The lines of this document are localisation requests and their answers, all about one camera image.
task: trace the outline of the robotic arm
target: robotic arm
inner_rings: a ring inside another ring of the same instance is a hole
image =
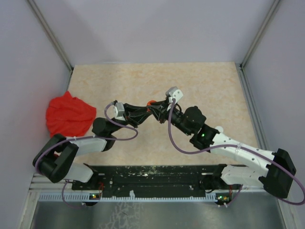
[[[194,147],[199,150],[211,147],[208,150],[211,154],[227,156],[245,165],[245,167],[219,165],[213,176],[220,178],[227,185],[243,184],[262,187],[273,196],[287,198],[293,179],[276,166],[245,149],[255,151],[275,161],[295,175],[295,166],[286,151],[282,149],[278,149],[277,152],[262,150],[233,140],[223,133],[222,127],[212,128],[205,124],[206,117],[197,106],[189,107],[183,113],[178,105],[183,93],[177,87],[170,88],[165,94],[164,101],[150,101],[145,107],[115,101],[112,120],[121,125],[131,125],[137,128],[150,115],[153,115],[161,124],[170,119],[171,124],[183,133],[193,135],[190,143]],[[83,183],[92,182],[94,169],[89,165],[73,163],[73,159],[75,156],[86,153],[111,149],[116,139],[112,134],[119,129],[121,126],[114,125],[105,118],[96,118],[92,130],[97,136],[95,138],[83,137],[82,140],[76,140],[74,138],[67,139],[60,134],[55,135],[35,157],[33,165],[36,165],[39,171],[53,183],[62,179],[78,180]],[[57,147],[41,157],[43,152],[56,144],[58,144]],[[237,145],[237,147],[221,147],[224,144]],[[58,156],[55,151],[61,152],[61,154]]]

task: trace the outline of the beige floor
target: beige floor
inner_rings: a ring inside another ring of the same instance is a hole
[[[196,105],[207,117],[208,125],[221,125],[231,138],[257,146],[233,62],[79,65],[74,69],[69,91],[96,107],[97,116],[103,117],[104,107],[113,100],[144,106],[149,100],[164,99],[172,86],[178,86],[184,94],[179,102],[183,110]],[[138,130],[139,136],[132,141],[116,142],[107,152],[79,156],[75,161],[91,165],[236,163],[207,152],[191,156],[179,153],[169,141],[167,125],[158,123],[153,116]],[[180,148],[196,150],[189,143],[190,137],[174,127],[172,130]],[[130,130],[115,133],[116,137],[132,135]]]

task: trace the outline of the red cloth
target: red cloth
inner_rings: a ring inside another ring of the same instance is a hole
[[[72,97],[70,92],[50,101],[46,113],[47,127],[50,136],[84,136],[96,117],[96,108],[79,98]]]

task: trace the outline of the wire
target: wire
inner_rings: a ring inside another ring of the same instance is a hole
[[[214,191],[214,189],[211,189],[210,191],[205,192],[205,193],[212,193],[213,191]]]
[[[239,190],[237,191],[236,195],[233,197],[233,199],[227,203],[226,205],[222,205],[222,206],[225,206],[225,207],[228,207],[230,206],[234,201],[236,201],[237,197],[239,196],[240,192],[242,191],[243,189],[243,185],[240,186]]]
[[[105,109],[104,109],[104,115],[105,115],[106,119],[107,119],[109,122],[111,122],[111,123],[113,123],[113,124],[115,124],[115,125],[117,125],[117,126],[120,126],[120,127],[126,128],[126,129],[130,129],[130,130],[133,130],[133,131],[135,132],[135,135],[134,135],[134,136],[129,137],[129,138],[111,138],[111,137],[99,137],[99,136],[85,136],[85,137],[77,137],[77,138],[74,138],[74,139],[66,139],[66,140],[63,140],[63,141],[61,141],[61,142],[59,142],[59,143],[57,143],[57,144],[51,146],[50,148],[46,149],[46,150],[39,156],[39,158],[37,159],[37,161],[36,161],[36,163],[35,163],[36,172],[39,173],[39,174],[41,174],[41,172],[39,171],[39,168],[38,168],[41,159],[42,159],[48,152],[50,152],[52,149],[56,148],[57,146],[62,145],[63,143],[66,143],[66,142],[69,142],[69,141],[78,141],[78,140],[84,140],[84,139],[91,139],[91,138],[99,138],[99,139],[115,140],[115,141],[129,141],[129,140],[135,139],[135,138],[138,136],[138,134],[139,134],[139,132],[138,132],[135,128],[129,127],[129,126],[125,126],[125,125],[122,125],[122,124],[120,124],[120,123],[117,123],[117,122],[113,121],[111,118],[109,118],[109,116],[107,115],[107,110],[108,110],[109,107],[111,107],[112,105],[114,105],[114,102],[109,103],[109,104],[105,107]]]
[[[180,113],[182,113],[182,108],[180,107],[180,105],[179,105],[179,104],[176,104],[175,107],[176,107],[176,106],[179,107],[179,111],[180,111]]]
[[[229,186],[229,197],[232,197],[232,193],[233,193],[233,191],[232,191],[232,185],[230,185],[230,186]]]
[[[62,188],[62,190],[61,190],[61,198],[62,198],[62,201],[63,201],[68,207],[70,207],[70,208],[81,209],[81,208],[86,207],[86,205],[81,205],[81,206],[79,206],[79,207],[73,206],[73,205],[69,204],[69,203],[65,200],[64,191],[65,191],[65,188],[66,188],[66,186],[67,186],[68,183],[69,183],[69,181],[66,180],[66,183],[64,184],[64,186],[63,186],[63,188]]]
[[[101,198],[102,197],[102,192],[104,191],[104,183],[100,182],[100,184],[101,185],[99,186],[99,194],[100,194],[100,198]]]
[[[218,145],[218,146],[211,146],[211,147],[208,147],[206,149],[202,149],[202,150],[198,150],[198,151],[194,151],[194,152],[187,152],[187,151],[184,151],[182,149],[180,149],[176,143],[174,142],[173,140],[173,136],[172,136],[172,131],[171,131],[171,122],[172,122],[172,115],[173,115],[173,108],[174,106],[171,106],[171,109],[170,109],[170,112],[169,112],[169,117],[168,117],[168,135],[169,135],[169,138],[170,138],[170,141],[173,145],[173,147],[175,147],[176,150],[178,150],[179,152],[183,153],[183,154],[188,154],[188,155],[193,155],[193,154],[198,154],[198,153],[202,153],[202,152],[205,152],[205,151],[208,151],[208,150],[211,150],[211,149],[216,149],[216,148],[221,148],[221,147],[234,147],[234,148],[238,148],[239,146],[238,145],[231,145],[231,144],[226,144],[226,145]],[[280,164],[276,163],[275,161],[272,161],[270,160],[269,158],[263,156],[263,155],[260,155],[259,153],[251,150],[251,149],[248,149],[246,147],[240,147],[242,150],[245,150],[251,154],[254,154],[266,161],[268,161],[269,163],[275,165],[276,167],[278,167],[280,170],[282,170],[283,172],[285,172],[290,178],[292,178],[297,184],[298,186],[301,188],[302,192],[303,192],[303,195],[304,195],[304,198],[301,202],[291,202],[291,201],[288,201],[286,199],[282,199],[282,198],[279,198],[281,201],[285,202],[285,203],[288,203],[288,204],[291,204],[291,205],[303,205],[305,204],[305,187],[302,185],[302,183],[300,182],[300,180],[298,178],[296,178],[294,175],[292,175],[287,169],[285,169],[283,166],[281,166]],[[236,197],[239,195],[240,191],[241,191],[241,188],[239,189],[239,191],[237,192],[237,194],[235,195],[235,197],[231,200],[231,202],[229,204],[231,204],[233,202],[233,200],[236,199]]]

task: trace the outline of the orange part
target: orange part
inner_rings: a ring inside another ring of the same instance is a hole
[[[151,100],[147,103],[147,106],[151,105],[152,103],[156,103],[157,101],[155,100]]]

